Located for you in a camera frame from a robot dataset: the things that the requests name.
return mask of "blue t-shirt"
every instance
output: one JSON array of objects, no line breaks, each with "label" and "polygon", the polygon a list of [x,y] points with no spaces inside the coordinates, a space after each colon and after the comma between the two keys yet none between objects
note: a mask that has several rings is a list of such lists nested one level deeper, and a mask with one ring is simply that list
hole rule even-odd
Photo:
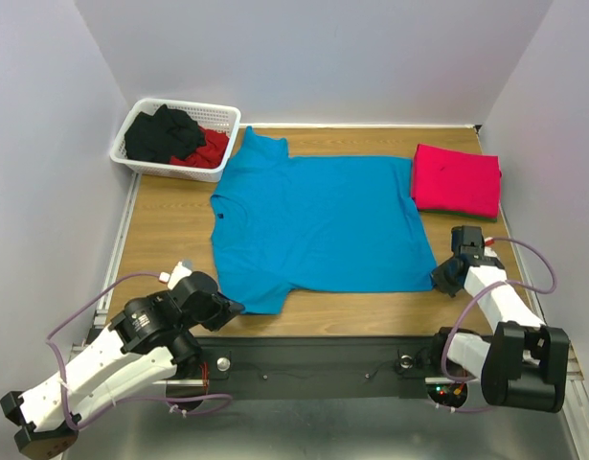
[{"label": "blue t-shirt", "polygon": [[224,295],[275,314],[297,288],[430,290],[437,264],[409,194],[411,168],[390,156],[289,158],[285,139],[248,127],[211,198]]}]

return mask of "laundry basket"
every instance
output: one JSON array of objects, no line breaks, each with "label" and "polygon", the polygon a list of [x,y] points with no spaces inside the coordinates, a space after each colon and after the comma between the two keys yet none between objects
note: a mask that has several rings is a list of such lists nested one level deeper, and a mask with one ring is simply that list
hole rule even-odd
[{"label": "laundry basket", "polygon": [[[194,120],[204,128],[214,129],[215,131],[225,132],[230,141],[224,152],[221,164],[212,170],[202,168],[188,168],[185,166],[163,165],[160,163],[150,163],[148,161],[130,160],[125,154],[124,135],[128,131],[132,122],[140,112],[153,115],[162,105],[166,104],[168,108],[178,108],[188,113]],[[233,151],[235,140],[238,134],[238,124],[240,123],[240,112],[237,108],[226,105],[213,105],[212,103],[186,103],[184,101],[169,101],[165,99],[145,98],[137,102],[125,117],[124,124],[113,142],[109,155],[116,163],[128,166],[133,171],[141,174],[163,175],[165,177],[176,177],[180,179],[201,180],[203,182],[219,182],[224,171],[228,158]]]}]

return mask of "wooden table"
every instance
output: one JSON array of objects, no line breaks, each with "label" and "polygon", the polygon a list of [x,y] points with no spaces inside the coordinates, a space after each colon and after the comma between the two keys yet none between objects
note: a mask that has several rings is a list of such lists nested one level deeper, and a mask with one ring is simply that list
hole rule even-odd
[{"label": "wooden table", "polygon": [[[290,155],[395,155],[412,157],[420,143],[481,153],[472,128],[315,128],[257,129],[259,134],[285,137]],[[238,135],[238,144],[243,137]],[[214,214],[209,204],[215,184],[143,176],[127,234],[119,274],[138,270],[171,271],[177,261],[190,259],[194,269],[216,277],[210,236]],[[484,222],[472,218],[422,213],[426,235],[437,262],[451,256],[451,228],[480,225],[484,236],[505,236],[502,218]],[[510,246],[497,243],[507,273],[520,274]],[[125,302],[164,288],[150,278],[137,278],[116,288],[110,319]],[[426,335],[451,326],[469,300],[461,291],[455,299],[436,291],[381,294],[335,294],[292,291],[283,312],[275,316],[243,315],[219,334],[224,336]],[[489,332],[475,309],[464,326]],[[211,334],[201,328],[195,334]]]}]

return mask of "cable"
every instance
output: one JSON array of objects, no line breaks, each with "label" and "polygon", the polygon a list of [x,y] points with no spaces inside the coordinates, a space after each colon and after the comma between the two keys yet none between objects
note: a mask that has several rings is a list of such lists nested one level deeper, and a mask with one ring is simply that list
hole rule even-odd
[{"label": "cable", "polygon": [[[56,343],[54,343],[52,341],[52,338],[54,338],[54,336],[58,332],[60,332],[65,326],[67,326],[69,323],[71,323],[71,321],[73,321],[74,319],[79,317],[84,311],[86,311],[87,309],[92,307],[92,305],[94,305],[96,302],[98,302],[106,293],[108,293],[110,290],[112,290],[119,283],[121,283],[125,280],[129,280],[130,278],[137,277],[137,276],[153,276],[155,278],[160,278],[159,273],[153,273],[153,272],[147,272],[147,271],[139,271],[139,272],[130,273],[128,275],[123,276],[122,278],[117,280],[115,283],[108,286],[105,290],[103,290],[101,293],[99,293],[92,300],[90,300],[85,305],[83,305],[79,310],[77,310],[73,314],[71,314],[68,318],[66,318],[58,326],[56,326],[56,328],[53,331],[51,331],[47,335],[47,338],[45,339],[45,343],[47,343],[47,345],[52,349],[52,351],[54,352],[54,355],[56,356],[57,367],[59,370],[60,380],[61,380],[60,398],[62,401],[62,414],[64,416],[64,421],[66,422],[66,425],[74,431],[82,430],[82,429],[88,427],[90,424],[96,422],[102,415],[104,415],[106,412],[108,412],[110,409],[112,409],[114,407],[114,405],[108,405],[108,406],[104,407],[103,409],[99,410],[98,412],[96,412],[95,414],[93,414],[91,417],[88,417],[86,420],[83,420],[83,421],[79,422],[78,424],[75,423],[75,421],[73,420],[73,417],[71,416],[71,411],[70,411],[70,406],[69,406],[70,404],[68,401],[68,389],[66,388],[66,386],[67,386],[66,385],[66,364],[64,363],[64,358],[62,357],[62,353],[61,353],[60,349],[57,347]],[[224,407],[226,407],[228,404],[230,404],[232,399],[233,399],[233,397],[231,395],[222,394],[222,393],[213,394],[213,395],[195,396],[195,397],[190,397],[190,398],[161,398],[161,397],[129,396],[129,397],[121,398],[120,400],[117,400],[116,403],[131,403],[131,402],[135,402],[135,401],[158,401],[158,402],[166,402],[166,403],[195,403],[195,402],[206,401],[206,400],[225,400],[223,404],[221,404],[217,407],[203,410],[200,412],[191,412],[190,413],[190,415],[198,416],[198,415],[207,415],[207,414],[212,414],[214,412],[217,412],[218,410],[221,410]],[[181,410],[177,409],[176,407],[175,407],[175,410],[178,410],[179,413],[182,413],[184,415],[187,414],[187,412],[181,411]]]},{"label": "cable", "polygon": [[[539,294],[551,294],[552,292],[555,291],[555,288],[557,287],[557,277],[555,275],[554,268],[552,267],[550,262],[543,256],[543,254],[541,254],[536,248],[527,244],[526,242],[516,240],[513,238],[508,238],[508,237],[492,237],[488,241],[486,241],[486,245],[492,245],[492,244],[494,244],[494,242],[498,242],[498,241],[499,242],[512,242],[513,244],[518,244],[518,245],[523,246],[523,247],[527,248],[528,250],[530,250],[547,267],[547,269],[550,272],[550,275],[552,277],[552,285],[549,288],[544,289],[544,288],[540,288],[540,287],[534,287],[531,285],[527,285],[527,284],[522,283],[521,281],[517,281],[517,280],[497,281],[496,283],[492,283],[491,285],[484,287],[482,290],[480,290],[477,293],[477,295],[475,295],[470,300],[468,305],[466,305],[466,307],[464,307],[463,312],[458,317],[458,319],[456,320],[456,323],[454,324],[453,328],[449,332],[449,335],[447,336],[447,340],[445,341],[445,346],[443,347],[443,352],[442,352],[442,356],[441,356],[441,370],[443,372],[443,375],[446,376],[448,379],[451,379],[456,382],[464,383],[464,382],[467,382],[470,380],[474,380],[476,378],[475,376],[459,377],[459,376],[452,376],[451,374],[449,374],[449,372],[447,371],[447,352],[449,351],[449,347],[451,346],[451,343],[454,340],[454,336],[458,332],[458,329],[460,329],[460,326],[463,324],[464,319],[466,318],[468,313],[473,309],[473,307],[475,307],[475,305],[477,305],[477,302],[479,302],[479,300],[482,297],[484,297],[486,294],[491,292],[493,289],[496,289],[500,286],[505,286],[505,285],[520,286],[524,289],[531,290],[532,292],[537,292]],[[493,408],[493,406],[473,407],[473,408],[455,408],[455,407],[452,408],[452,407],[448,407],[448,406],[444,406],[444,407],[446,407],[454,412],[463,412],[463,413],[486,412],[487,410],[491,410]]]}]

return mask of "red cloth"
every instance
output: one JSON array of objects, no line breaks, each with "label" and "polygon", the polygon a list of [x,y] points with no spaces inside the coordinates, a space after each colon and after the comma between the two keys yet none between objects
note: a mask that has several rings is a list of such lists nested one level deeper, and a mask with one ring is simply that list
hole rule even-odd
[{"label": "red cloth", "polygon": [[203,168],[205,170],[212,170],[221,164],[221,159],[224,157],[228,141],[230,140],[223,132],[213,131],[212,129],[205,129],[199,126],[200,130],[205,133],[205,141],[207,145],[196,149],[188,158],[180,160],[172,156],[170,163],[173,166],[189,166],[192,168]]},{"label": "red cloth", "polygon": [[496,219],[500,195],[497,156],[418,145],[411,184],[418,209]]}]

